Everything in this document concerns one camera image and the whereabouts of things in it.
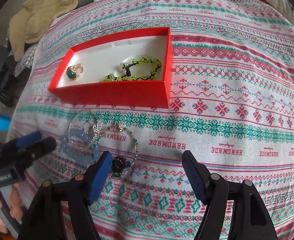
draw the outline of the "black bead charm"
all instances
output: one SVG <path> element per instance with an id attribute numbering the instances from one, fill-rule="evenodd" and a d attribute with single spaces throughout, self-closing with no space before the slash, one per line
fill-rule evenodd
<path id="1" fill-rule="evenodd" d="M 112 161 L 111 166 L 111 175 L 114 177 L 120 177 L 122 175 L 122 172 L 125 168 L 130 168 L 131 164 L 129 161 L 126 160 L 126 158 L 122 156 L 117 156 Z"/>
<path id="2" fill-rule="evenodd" d="M 129 67 L 125 67 L 125 70 L 126 70 L 126 76 L 131 77 L 131 72 L 130 72 Z"/>

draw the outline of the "jewelry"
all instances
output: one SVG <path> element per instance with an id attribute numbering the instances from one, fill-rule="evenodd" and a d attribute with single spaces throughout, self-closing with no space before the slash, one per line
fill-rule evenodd
<path id="1" fill-rule="evenodd" d="M 95 151 L 95 148 L 97 147 L 97 144 L 99 140 L 101 139 L 101 137 L 104 136 L 107 133 L 107 131 L 109 131 L 111 128 L 116 128 L 118 129 L 119 132 L 126 131 L 127 133 L 129 133 L 134 140 L 135 149 L 136 149 L 136 155 L 132 163 L 127 161 L 126 158 L 122 156 L 116 156 L 114 158 L 114 160 L 112 161 L 112 166 L 111 166 L 111 175 L 115 177 L 120 177 L 122 174 L 124 175 L 131 174 L 133 172 L 132 167 L 134 166 L 135 161 L 137 160 L 137 157 L 138 157 L 138 140 L 128 128 L 124 127 L 120 123 L 114 122 L 113 126 L 110 126 L 106 128 L 103 132 L 101 132 L 100 135 L 97 137 L 94 145 L 92 146 L 92 151 L 93 152 Z"/>
<path id="2" fill-rule="evenodd" d="M 84 132 L 89 134 L 91 137 L 92 137 L 92 140 L 91 142 L 89 143 L 89 145 L 87 147 L 80 147 L 80 148 L 83 148 L 83 149 L 89 149 L 91 148 L 91 145 L 95 142 L 95 139 L 96 137 L 99 135 L 99 132 L 100 132 L 100 123 L 99 123 L 99 120 L 97 118 L 97 116 L 92 112 L 92 111 L 81 111 L 79 112 L 78 114 L 76 114 L 73 119 L 71 120 L 70 124 L 69 124 L 69 128 L 68 128 L 68 144 L 70 146 L 72 146 L 72 144 L 74 143 L 74 141 L 71 139 L 71 128 L 72 128 L 72 125 L 74 124 L 74 121 L 79 118 L 81 115 L 84 115 L 85 116 L 85 120 L 87 122 L 89 122 L 89 115 L 91 115 L 92 119 L 93 119 L 93 125 L 91 125 L 90 129 L 89 129 L 89 132 L 85 131 L 84 129 Z"/>
<path id="3" fill-rule="evenodd" d="M 83 67 L 81 64 L 72 65 L 67 68 L 66 75 L 69 79 L 75 80 L 77 77 L 81 76 L 83 73 Z"/>
<path id="4" fill-rule="evenodd" d="M 131 76 L 130 68 L 135 65 L 139 65 L 142 63 L 151 63 L 151 65 L 156 65 L 157 67 L 155 70 L 150 71 L 150 76 L 143 76 L 143 77 L 136 77 Z M 105 79 L 101 82 L 108 82 L 108 81 L 133 81 L 133 80 L 153 80 L 157 71 L 161 68 L 161 62 L 158 59 L 153 59 L 149 57 L 141 57 L 139 60 L 132 60 L 132 64 L 122 63 L 122 69 L 126 70 L 126 74 L 121 77 L 115 77 L 114 74 L 110 73 L 109 75 L 105 76 Z"/>
<path id="5" fill-rule="evenodd" d="M 89 144 L 91 142 L 91 138 L 88 136 L 88 133 L 86 133 L 83 130 L 80 129 L 71 129 L 70 134 L 73 137 L 76 137 L 80 140 L 82 140 L 84 143 Z M 96 163 L 100 156 L 101 152 L 99 151 L 100 145 L 97 144 L 94 151 L 92 151 L 91 154 L 83 155 L 78 152 L 75 152 L 70 146 L 69 146 L 69 140 L 68 135 L 64 134 L 60 136 L 61 141 L 61 150 L 70 158 L 74 159 L 76 162 L 81 163 L 85 166 L 91 165 L 93 163 Z"/>

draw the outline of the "human hand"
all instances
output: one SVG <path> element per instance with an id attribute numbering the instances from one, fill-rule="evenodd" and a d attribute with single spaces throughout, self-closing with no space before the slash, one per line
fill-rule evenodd
<path id="1" fill-rule="evenodd" d="M 15 219 L 21 219 L 23 212 L 21 209 L 21 199 L 19 196 L 19 192 L 17 188 L 19 187 L 19 184 L 13 184 L 12 192 L 10 195 L 10 215 Z M 8 229 L 6 228 L 6 225 L 3 223 L 3 221 L 0 219 L 0 232 L 3 234 L 8 233 Z"/>

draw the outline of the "patterned bedspread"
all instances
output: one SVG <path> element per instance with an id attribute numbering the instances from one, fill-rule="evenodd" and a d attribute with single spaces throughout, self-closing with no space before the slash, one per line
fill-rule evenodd
<path id="1" fill-rule="evenodd" d="M 172 31 L 169 109 L 73 106 L 47 91 L 71 46 L 153 26 Z M 108 177 L 90 207 L 102 239 L 193 239 L 205 207 L 194 197 L 181 165 L 187 149 L 225 179 L 251 179 L 279 239 L 293 237 L 294 28 L 271 6 L 258 0 L 103 0 L 50 28 L 35 56 L 10 137 L 39 129 L 60 145 L 75 114 L 92 109 L 102 128 L 119 121 L 138 138 L 134 173 Z M 80 128 L 83 120 L 75 125 Z M 100 145 L 113 155 L 134 156 L 126 134 L 111 131 Z M 59 146 L 27 171 L 20 187 L 24 202 L 30 203 L 44 180 L 66 181 L 85 169 Z M 231 207 L 229 202 L 221 239 L 228 236 Z M 66 203 L 64 211 L 72 239 Z"/>

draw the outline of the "gold ring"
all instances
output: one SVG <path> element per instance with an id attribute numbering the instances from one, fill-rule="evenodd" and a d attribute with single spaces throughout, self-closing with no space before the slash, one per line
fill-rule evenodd
<path id="1" fill-rule="evenodd" d="M 83 67 L 81 64 L 72 65 L 68 67 L 66 71 L 67 77 L 71 80 L 75 80 L 77 77 L 81 76 L 82 73 L 83 73 Z"/>

